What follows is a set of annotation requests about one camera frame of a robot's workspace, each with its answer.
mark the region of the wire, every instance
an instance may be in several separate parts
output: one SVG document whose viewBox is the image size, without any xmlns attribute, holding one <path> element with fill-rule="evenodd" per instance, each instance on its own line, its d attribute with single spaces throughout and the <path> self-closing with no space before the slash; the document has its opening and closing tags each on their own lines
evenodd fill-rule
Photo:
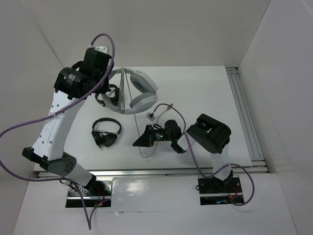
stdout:
<svg viewBox="0 0 313 235">
<path fill-rule="evenodd" d="M 216 202 L 216 204 L 220 204 L 220 203 L 227 203 L 227 201 L 224 199 L 224 200 L 222 200 L 222 201 Z"/>
<path fill-rule="evenodd" d="M 14 125 L 14 126 L 11 126 L 7 129 L 5 129 L 4 131 L 2 131 L 0 133 L 0 139 L 1 137 L 6 134 L 7 132 L 9 131 L 12 131 L 14 129 L 17 129 L 19 127 L 22 127 L 22 126 L 27 126 L 27 125 L 31 125 L 31 124 L 34 124 L 34 123 L 37 123 L 37 122 L 41 122 L 41 121 L 45 121 L 45 120 L 48 120 L 48 119 L 51 119 L 53 117 L 55 117 L 56 115 L 70 109 L 71 107 L 73 107 L 74 105 L 78 104 L 79 102 L 81 102 L 82 100 L 86 99 L 90 94 L 92 94 L 96 89 L 98 89 L 103 83 L 104 81 L 107 79 L 107 77 L 109 76 L 109 73 L 111 72 L 112 68 L 113 68 L 113 61 L 114 61 L 114 58 L 115 58 L 115 45 L 114 45 L 114 41 L 112 39 L 112 37 L 109 35 L 109 34 L 106 34 L 106 33 L 100 33 L 98 34 L 91 42 L 91 47 L 93 46 L 93 43 L 101 36 L 105 36 L 109 39 L 109 41 L 111 42 L 111 46 L 112 46 L 112 55 L 111 55 L 111 59 L 110 59 L 110 63 L 109 63 L 109 66 L 108 66 L 108 69 L 107 71 L 105 72 L 105 74 L 103 75 L 103 77 L 100 79 L 100 81 L 87 93 L 85 94 L 84 96 L 82 96 L 80 99 L 76 100 L 75 102 L 71 103 L 70 105 L 60 109 L 59 111 L 57 111 L 54 115 L 48 115 L 46 117 L 43 117 L 43 118 L 39 118 L 39 119 L 36 119 L 36 120 L 32 120 L 32 121 L 27 121 L 27 122 L 23 122 L 21 124 L 17 124 L 17 125 Z M 30 178 L 25 178 L 25 177 L 22 177 L 22 176 L 19 176 L 17 174 L 15 174 L 14 172 L 12 172 L 11 170 L 9 170 L 2 162 L 2 160 L 0 159 L 0 166 L 7 172 L 9 173 L 10 175 L 14 176 L 15 178 L 18 178 L 20 180 L 25 180 L 25 181 L 30 181 L 30 182 L 44 182 L 44 181 L 53 181 L 53 180 L 67 180 L 67 178 L 65 177 L 60 177 L 60 178 L 52 178 L 52 179 L 30 179 Z"/>
<path fill-rule="evenodd" d="M 94 208 L 92 209 L 91 214 L 90 214 L 90 217 L 89 217 L 89 216 L 88 216 L 88 212 L 87 212 L 87 208 L 86 208 L 86 204 L 85 204 L 85 201 L 84 201 L 84 198 L 83 198 L 83 195 L 82 195 L 82 192 L 80 191 L 80 189 L 79 189 L 79 187 L 78 187 L 78 185 L 77 185 L 76 182 L 72 181 L 72 184 L 75 185 L 75 188 L 76 188 L 76 190 L 78 191 L 78 194 L 79 194 L 79 196 L 80 196 L 80 198 L 81 198 L 81 200 L 82 200 L 82 204 L 83 204 L 83 208 L 84 208 L 86 220 L 87 220 L 87 223 L 88 223 L 88 228 L 89 228 L 89 230 L 91 230 L 91 218 L 92 218 L 93 213 L 95 212 L 95 210 L 97 209 L 97 207 L 99 206 L 99 204 L 104 203 L 104 202 L 108 201 L 109 199 L 104 199 L 104 200 L 100 201 L 99 203 L 96 203 L 96 204 L 94 205 Z"/>
<path fill-rule="evenodd" d="M 69 186 L 72 190 L 75 190 L 75 187 L 73 187 L 72 185 L 68 185 L 68 184 L 66 184 L 66 183 L 63 183 L 61 180 L 60 180 L 60 183 L 63 184 L 63 185 Z"/>
<path fill-rule="evenodd" d="M 98 191 L 98 200 L 96 201 L 96 204 L 98 204 L 98 202 L 100 202 L 100 195 L 101 195 L 101 191 L 97 188 Z"/>
<path fill-rule="evenodd" d="M 182 132 L 184 133 L 185 130 L 186 130 L 186 121 L 185 121 L 184 117 L 181 115 L 181 113 L 180 113 L 176 108 L 174 108 L 174 107 L 171 106 L 170 104 L 161 103 L 161 104 L 158 104 L 158 105 L 156 106 L 156 108 L 154 109 L 153 112 L 156 112 L 156 110 L 158 109 L 158 107 L 160 107 L 161 105 L 166 105 L 166 106 L 168 106 L 168 107 L 171 107 L 172 109 L 174 109 L 174 110 L 176 111 L 176 113 L 179 114 L 179 116 L 181 117 L 182 121 L 184 122 L 184 129 L 183 129 L 183 131 L 182 131 Z"/>
<path fill-rule="evenodd" d="M 131 101 L 132 101 L 133 98 L 132 98 L 131 89 L 130 89 L 129 82 L 128 82 L 127 73 L 125 73 L 125 77 L 126 77 L 126 82 L 127 82 L 127 86 L 128 86 L 129 96 L 130 96 Z M 167 111 L 169 111 L 169 110 L 173 107 L 173 104 L 169 105 L 169 107 L 170 107 L 170 108 L 167 108 L 166 110 L 164 110 L 164 111 L 157 117 L 156 123 L 158 123 L 159 118 L 160 118 L 163 114 L 165 114 Z M 140 131 L 139 131 L 138 123 L 137 123 L 136 114 L 134 114 L 134 118 L 135 118 L 135 123 L 136 123 L 136 128 L 137 128 L 138 136 L 140 137 Z M 156 149 L 157 149 L 157 144 L 158 144 L 158 142 L 156 142 L 155 147 L 153 148 L 152 153 L 151 153 L 150 155 L 148 155 L 148 156 L 144 156 L 144 155 L 142 154 L 142 152 L 141 152 L 140 147 L 138 147 L 139 153 L 140 153 L 141 157 L 143 157 L 143 158 L 149 158 L 149 157 L 151 157 L 151 156 L 155 153 L 155 151 L 156 151 Z"/>
<path fill-rule="evenodd" d="M 233 198 L 233 197 L 237 197 L 237 195 L 238 195 L 237 189 L 236 189 L 233 185 L 231 185 L 231 187 L 232 187 L 233 190 L 235 190 L 236 194 L 235 194 L 235 195 L 230 195 L 230 196 L 229 196 L 229 199 L 231 199 L 231 198 Z"/>
</svg>

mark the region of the ear cup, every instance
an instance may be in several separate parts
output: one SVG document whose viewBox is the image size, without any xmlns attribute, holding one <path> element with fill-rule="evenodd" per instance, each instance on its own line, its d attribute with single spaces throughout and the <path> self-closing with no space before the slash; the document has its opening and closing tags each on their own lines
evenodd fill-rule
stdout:
<svg viewBox="0 0 313 235">
<path fill-rule="evenodd" d="M 136 87 L 141 93 L 146 92 L 157 92 L 157 86 L 154 81 L 144 72 L 136 71 L 130 77 L 132 84 Z"/>
<path fill-rule="evenodd" d="M 117 139 L 117 135 L 115 133 L 108 133 L 104 136 L 103 145 L 105 147 L 110 147 L 112 144 L 115 143 Z"/>
<path fill-rule="evenodd" d="M 100 134 L 96 131 L 92 131 L 91 134 L 92 134 L 94 141 L 96 142 L 96 145 L 100 147 L 100 145 L 102 144 L 102 138 Z"/>
<path fill-rule="evenodd" d="M 143 99 L 146 99 L 146 98 L 149 98 L 149 97 L 152 97 L 152 96 L 155 96 L 156 94 L 155 93 L 144 93 L 144 94 L 140 94 L 139 96 L 137 96 L 135 99 L 132 100 L 132 102 L 129 104 L 130 108 L 133 108 L 137 103 L 139 103 L 140 101 L 142 101 Z"/>
</svg>

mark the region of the white surface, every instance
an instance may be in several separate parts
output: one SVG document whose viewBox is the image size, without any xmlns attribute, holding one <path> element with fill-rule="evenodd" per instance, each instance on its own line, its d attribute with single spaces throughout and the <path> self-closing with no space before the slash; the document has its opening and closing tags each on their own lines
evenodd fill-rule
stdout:
<svg viewBox="0 0 313 235">
<path fill-rule="evenodd" d="M 173 103 L 187 122 L 187 127 L 196 122 L 197 117 L 205 113 L 229 126 L 232 131 L 229 144 L 229 158 L 232 163 L 251 165 L 251 160 L 243 134 L 235 101 L 224 67 L 136 67 L 147 73 L 158 86 L 158 103 Z M 119 75 L 111 79 L 119 84 Z M 125 86 L 126 105 L 130 103 L 128 88 Z M 131 86 L 132 96 L 140 92 Z M 160 107 L 156 115 L 165 110 Z M 140 134 L 146 124 L 151 122 L 145 117 L 146 112 L 136 115 Z M 122 132 L 111 147 L 100 149 L 91 135 L 91 126 L 98 118 L 114 118 L 122 124 Z M 159 124 L 175 119 L 183 128 L 183 122 L 175 111 L 168 111 L 159 119 Z M 106 131 L 117 131 L 117 126 L 110 122 L 97 125 Z M 194 168 L 194 163 L 187 151 L 177 154 L 170 147 L 170 142 L 160 142 L 155 154 L 149 159 L 140 156 L 138 147 L 133 142 L 138 138 L 133 115 L 120 115 L 99 105 L 93 96 L 89 97 L 72 125 L 65 144 L 65 151 L 77 158 L 77 162 L 87 170 L 115 169 L 158 169 L 158 168 Z M 142 148 L 143 154 L 149 154 L 153 148 Z M 199 144 L 193 150 L 204 167 L 212 166 L 210 153 Z"/>
<path fill-rule="evenodd" d="M 1 2 L 0 28 L 2 132 L 48 113 L 53 84 L 61 67 L 18 1 Z M 41 124 L 24 127 L 1 138 L 0 158 L 10 170 L 25 177 L 34 176 L 34 164 L 21 153 L 34 143 L 41 128 Z M 0 234 L 13 233 L 27 185 L 28 182 L 15 179 L 0 168 Z"/>
<path fill-rule="evenodd" d="M 272 0 L 239 66 L 262 151 L 299 235 L 311 234 L 313 1 Z"/>
<path fill-rule="evenodd" d="M 115 178 L 112 207 L 97 209 L 88 230 L 82 208 L 65 209 L 67 187 L 30 183 L 14 235 L 296 235 L 274 174 L 253 174 L 254 199 L 244 207 L 200 206 L 196 176 Z M 241 175 L 248 198 L 251 183 Z"/>
<path fill-rule="evenodd" d="M 116 66 L 237 67 L 269 0 L 20 0 L 64 65 L 106 32 Z M 96 45 L 108 45 L 99 39 Z"/>
</svg>

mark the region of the purple cable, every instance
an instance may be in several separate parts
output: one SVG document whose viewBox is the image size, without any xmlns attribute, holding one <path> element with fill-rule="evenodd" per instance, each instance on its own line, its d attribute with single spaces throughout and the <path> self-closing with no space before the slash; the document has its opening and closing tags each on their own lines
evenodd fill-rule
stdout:
<svg viewBox="0 0 313 235">
<path fill-rule="evenodd" d="M 110 71 L 112 70 L 113 68 L 113 64 L 114 64 L 114 58 L 115 58 L 115 45 L 114 45 L 114 42 L 113 42 L 113 39 L 112 37 L 109 35 L 109 34 L 106 34 L 106 33 L 100 33 L 98 34 L 97 36 L 95 36 L 95 38 L 92 40 L 91 42 L 91 46 L 93 46 L 93 43 L 101 36 L 106 36 L 110 42 L 111 42 L 111 45 L 112 45 L 112 57 L 111 57 L 111 60 L 110 60 L 110 64 L 108 66 L 108 69 L 107 71 L 105 72 L 105 74 L 103 75 L 103 77 L 101 78 L 101 80 L 97 83 L 97 85 L 95 85 L 87 94 L 85 94 L 83 97 L 81 97 L 80 99 L 78 99 L 77 101 L 71 103 L 70 105 L 60 109 L 59 111 L 57 111 L 55 113 L 55 115 L 58 115 L 68 109 L 70 109 L 71 107 L 73 107 L 74 105 L 78 104 L 80 101 L 86 99 L 90 94 L 92 94 L 96 89 L 98 89 L 101 84 L 103 84 L 103 82 L 105 81 L 105 79 L 109 76 L 109 73 Z M 9 131 L 12 131 L 16 128 L 19 128 L 19 127 L 22 127 L 22 126 L 27 126 L 27 125 L 30 125 L 30 124 L 34 124 L 34 123 L 37 123 L 37 122 L 41 122 L 41 121 L 45 121 L 45 120 L 48 120 L 50 118 L 53 118 L 54 116 L 53 115 L 49 115 L 49 116 L 46 116 L 46 117 L 43 117 L 43 118 L 40 118 L 40 119 L 36 119 L 36 120 L 33 120 L 33 121 L 27 121 L 27 122 L 24 122 L 24 123 L 21 123 L 21 124 L 18 124 L 18 125 L 15 125 L 15 126 L 11 126 L 7 129 L 5 129 L 4 131 L 2 131 L 0 133 L 0 139 L 1 137 L 9 132 Z M 29 179 L 29 178 L 25 178 L 25 177 L 22 177 L 22 176 L 19 176 L 17 174 L 15 174 L 14 172 L 10 171 L 2 162 L 2 160 L 0 159 L 0 166 L 7 172 L 9 173 L 10 175 L 20 179 L 20 180 L 25 180 L 25 181 L 32 181 L 32 182 L 42 182 L 42 181 L 53 181 L 53 180 L 64 180 L 64 179 L 67 179 L 65 177 L 61 177 L 61 178 L 52 178 L 52 179 Z"/>
<path fill-rule="evenodd" d="M 83 208 L 84 208 L 86 220 L 87 220 L 87 223 L 88 223 L 88 228 L 89 228 L 89 230 L 91 230 L 91 218 L 92 218 L 93 213 L 95 212 L 95 210 L 96 210 L 97 207 L 99 206 L 99 203 L 106 202 L 106 201 L 108 201 L 108 199 L 104 199 L 104 200 L 100 201 L 99 203 L 94 204 L 94 208 L 93 208 L 92 211 L 91 211 L 90 217 L 88 217 L 87 208 L 86 208 L 86 204 L 85 204 L 85 201 L 84 201 L 82 192 L 80 191 L 80 189 L 79 189 L 77 183 L 75 183 L 74 181 L 72 181 L 71 183 L 75 185 L 75 188 L 76 188 L 76 190 L 78 191 L 78 194 L 79 194 L 79 196 L 80 196 L 80 198 L 81 198 L 81 200 L 82 200 L 82 204 L 83 204 Z"/>
<path fill-rule="evenodd" d="M 235 206 L 237 206 L 237 207 L 244 206 L 244 205 L 248 204 L 248 203 L 252 200 L 252 198 L 253 198 L 253 196 L 254 196 L 254 193 L 255 193 L 254 181 L 253 181 L 251 175 L 249 174 L 249 172 L 247 172 L 247 170 L 244 169 L 241 165 L 238 165 L 238 164 L 235 164 L 235 163 L 231 163 L 230 165 L 239 167 L 241 170 L 243 170 L 243 171 L 245 172 L 245 174 L 249 177 L 250 181 L 251 181 L 251 184 L 252 184 L 252 193 L 251 193 L 251 196 L 249 197 L 249 199 L 246 200 L 246 202 L 244 202 L 244 203 L 234 203 L 234 199 L 237 198 L 237 197 L 240 197 L 239 195 L 236 196 L 236 197 L 233 197 L 233 198 L 230 200 L 231 204 L 233 204 L 233 205 L 235 205 Z"/>
</svg>

